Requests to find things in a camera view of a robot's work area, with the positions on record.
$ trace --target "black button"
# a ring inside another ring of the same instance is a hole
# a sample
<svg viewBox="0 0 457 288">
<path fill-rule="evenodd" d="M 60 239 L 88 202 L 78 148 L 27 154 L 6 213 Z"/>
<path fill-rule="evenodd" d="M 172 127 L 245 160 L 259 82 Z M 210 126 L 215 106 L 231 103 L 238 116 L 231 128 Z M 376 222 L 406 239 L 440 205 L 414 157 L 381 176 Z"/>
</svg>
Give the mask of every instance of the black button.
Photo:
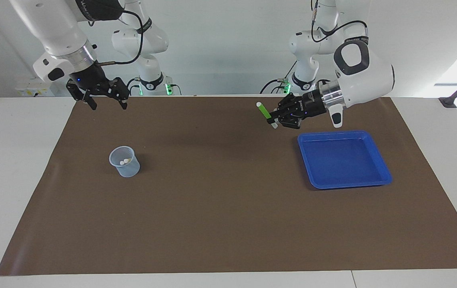
<svg viewBox="0 0 457 288">
<path fill-rule="evenodd" d="M 62 69 L 55 68 L 53 71 L 51 71 L 51 73 L 49 73 L 48 76 L 51 81 L 55 81 L 55 80 L 58 80 L 61 77 L 65 76 L 65 73 L 63 72 Z"/>
<path fill-rule="evenodd" d="M 342 115 L 340 113 L 334 113 L 331 115 L 331 119 L 334 124 L 340 124 L 342 122 Z"/>
</svg>

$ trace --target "white wall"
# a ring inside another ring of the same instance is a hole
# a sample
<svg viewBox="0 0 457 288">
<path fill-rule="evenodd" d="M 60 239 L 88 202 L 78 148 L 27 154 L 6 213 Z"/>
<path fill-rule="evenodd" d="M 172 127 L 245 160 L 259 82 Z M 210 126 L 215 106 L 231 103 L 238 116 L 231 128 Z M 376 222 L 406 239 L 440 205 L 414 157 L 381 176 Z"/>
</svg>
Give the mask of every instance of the white wall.
<svg viewBox="0 0 457 288">
<path fill-rule="evenodd" d="M 157 55 L 165 73 L 185 94 L 258 93 L 283 77 L 295 58 L 289 37 L 309 28 L 309 1 L 146 0 L 154 23 L 170 37 Z M 375 0 L 371 5 L 371 48 L 393 62 L 397 74 L 391 95 L 411 96 L 435 80 L 457 59 L 457 2 Z M 126 60 L 111 47 L 119 22 L 80 26 L 98 44 L 99 60 Z M 0 0 L 0 96 L 16 96 L 13 79 L 31 77 L 27 69 L 42 53 L 6 0 Z M 329 56 L 319 57 L 320 77 L 333 78 Z M 136 76 L 130 66 L 106 67 L 108 77 Z"/>
</svg>

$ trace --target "cup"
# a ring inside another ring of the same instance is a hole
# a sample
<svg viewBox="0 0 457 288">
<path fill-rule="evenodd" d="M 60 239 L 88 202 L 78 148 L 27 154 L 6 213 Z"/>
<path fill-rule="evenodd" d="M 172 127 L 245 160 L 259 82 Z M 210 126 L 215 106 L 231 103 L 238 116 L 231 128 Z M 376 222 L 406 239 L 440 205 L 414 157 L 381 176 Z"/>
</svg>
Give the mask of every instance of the cup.
<svg viewBox="0 0 457 288">
<path fill-rule="evenodd" d="M 130 161 L 127 164 L 120 165 L 125 159 L 130 159 Z M 120 146 L 113 150 L 109 155 L 109 162 L 118 170 L 122 177 L 132 177 L 139 171 L 138 159 L 136 159 L 134 150 L 129 146 Z"/>
</svg>

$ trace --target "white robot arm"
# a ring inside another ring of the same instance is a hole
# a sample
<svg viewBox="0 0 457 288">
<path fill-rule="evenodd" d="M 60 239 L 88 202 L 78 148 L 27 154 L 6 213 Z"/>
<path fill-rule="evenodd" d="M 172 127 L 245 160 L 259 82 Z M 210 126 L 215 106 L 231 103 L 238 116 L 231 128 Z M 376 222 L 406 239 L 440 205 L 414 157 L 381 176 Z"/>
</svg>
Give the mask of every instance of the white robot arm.
<svg viewBox="0 0 457 288">
<path fill-rule="evenodd" d="M 149 21 L 148 13 L 140 0 L 125 0 L 126 11 L 137 13 L 140 18 Z M 122 21 L 131 28 L 115 31 L 111 37 L 115 50 L 133 58 L 138 54 L 138 47 L 141 41 L 139 33 L 140 25 L 132 15 L 122 15 Z M 170 87 L 172 78 L 166 76 L 159 67 L 159 62 L 152 55 L 162 53 L 168 49 L 168 35 L 152 24 L 143 34 L 143 48 L 141 55 L 135 62 L 136 69 L 139 73 L 140 89 L 144 95 L 172 95 L 173 90 Z"/>
<path fill-rule="evenodd" d="M 291 91 L 271 113 L 268 123 L 299 129 L 301 121 L 330 113 L 334 127 L 343 123 L 343 110 L 388 94 L 394 88 L 394 68 L 368 48 L 369 0 L 319 0 L 313 15 L 312 31 L 302 31 L 291 39 L 291 51 L 298 66 L 291 75 Z M 314 54 L 333 53 L 337 80 L 315 83 L 319 64 Z"/>
<path fill-rule="evenodd" d="M 142 11 L 137 12 L 138 1 L 131 0 L 10 0 L 24 24 L 44 46 L 45 53 L 33 65 L 37 75 L 52 82 L 69 75 L 67 89 L 74 99 L 96 109 L 92 95 L 105 95 L 117 100 L 123 109 L 129 90 L 117 77 L 108 80 L 102 66 L 131 64 L 141 54 L 142 42 L 136 47 L 129 62 L 99 62 L 95 45 L 91 45 L 78 26 L 80 21 L 118 20 L 124 15 L 126 23 L 139 27 L 143 34 L 152 26 Z"/>
</svg>

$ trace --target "green tube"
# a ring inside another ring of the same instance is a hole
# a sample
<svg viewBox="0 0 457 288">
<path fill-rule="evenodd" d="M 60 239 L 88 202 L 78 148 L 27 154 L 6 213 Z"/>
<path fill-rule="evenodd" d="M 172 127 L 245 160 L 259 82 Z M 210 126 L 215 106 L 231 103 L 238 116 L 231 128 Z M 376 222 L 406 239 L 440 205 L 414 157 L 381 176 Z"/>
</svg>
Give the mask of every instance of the green tube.
<svg viewBox="0 0 457 288">
<path fill-rule="evenodd" d="M 264 115 L 264 117 L 266 117 L 266 119 L 271 118 L 271 115 L 269 115 L 269 112 L 266 110 L 266 108 L 264 107 L 264 105 L 261 102 L 257 102 L 257 108 L 259 108 L 262 115 Z"/>
</svg>

